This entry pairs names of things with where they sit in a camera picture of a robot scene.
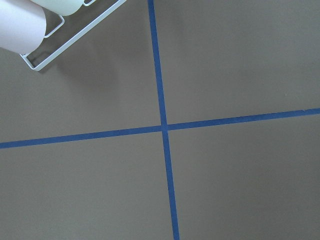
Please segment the pink plastic cup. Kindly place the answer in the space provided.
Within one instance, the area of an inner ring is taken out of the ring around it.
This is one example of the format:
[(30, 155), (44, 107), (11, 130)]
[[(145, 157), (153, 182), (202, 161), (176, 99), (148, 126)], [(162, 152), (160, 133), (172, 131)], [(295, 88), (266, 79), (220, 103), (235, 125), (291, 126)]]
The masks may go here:
[(30, 0), (0, 2), (0, 47), (17, 54), (29, 54), (42, 43), (46, 17), (41, 6)]

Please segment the white plastic cup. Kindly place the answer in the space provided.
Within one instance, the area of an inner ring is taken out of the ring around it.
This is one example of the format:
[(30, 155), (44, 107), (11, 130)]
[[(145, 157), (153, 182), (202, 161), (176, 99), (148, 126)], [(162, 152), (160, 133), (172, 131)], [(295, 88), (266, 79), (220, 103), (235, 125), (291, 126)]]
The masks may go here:
[(84, 4), (84, 0), (31, 0), (33, 3), (60, 16), (70, 16)]

